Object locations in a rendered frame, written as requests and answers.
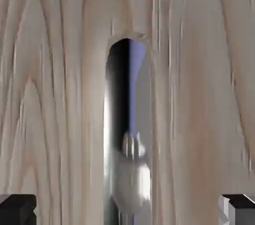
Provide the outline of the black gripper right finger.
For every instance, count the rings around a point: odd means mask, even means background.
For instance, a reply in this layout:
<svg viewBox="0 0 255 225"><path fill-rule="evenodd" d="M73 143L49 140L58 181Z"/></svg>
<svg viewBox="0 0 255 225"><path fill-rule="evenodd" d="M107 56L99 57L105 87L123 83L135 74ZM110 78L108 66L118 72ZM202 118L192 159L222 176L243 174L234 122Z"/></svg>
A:
<svg viewBox="0 0 255 225"><path fill-rule="evenodd" d="M255 225L254 194L220 195L218 209L218 225Z"/></svg>

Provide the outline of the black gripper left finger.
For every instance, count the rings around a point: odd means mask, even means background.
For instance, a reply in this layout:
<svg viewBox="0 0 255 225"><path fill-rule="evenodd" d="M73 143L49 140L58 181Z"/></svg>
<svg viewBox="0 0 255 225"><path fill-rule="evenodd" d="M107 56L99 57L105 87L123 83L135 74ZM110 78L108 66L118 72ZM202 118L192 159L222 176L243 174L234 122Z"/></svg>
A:
<svg viewBox="0 0 255 225"><path fill-rule="evenodd" d="M34 194L0 194L0 225L37 225Z"/></svg>

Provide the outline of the light wood drawer front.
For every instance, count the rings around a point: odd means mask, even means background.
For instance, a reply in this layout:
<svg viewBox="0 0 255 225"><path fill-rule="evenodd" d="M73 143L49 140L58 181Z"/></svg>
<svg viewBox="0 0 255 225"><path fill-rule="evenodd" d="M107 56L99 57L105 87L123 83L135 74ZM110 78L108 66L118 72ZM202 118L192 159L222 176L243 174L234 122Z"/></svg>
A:
<svg viewBox="0 0 255 225"><path fill-rule="evenodd" d="M146 225L219 225L255 198L255 0L0 0L0 195L38 225L114 225L107 190L111 46L145 46L136 127Z"/></svg>

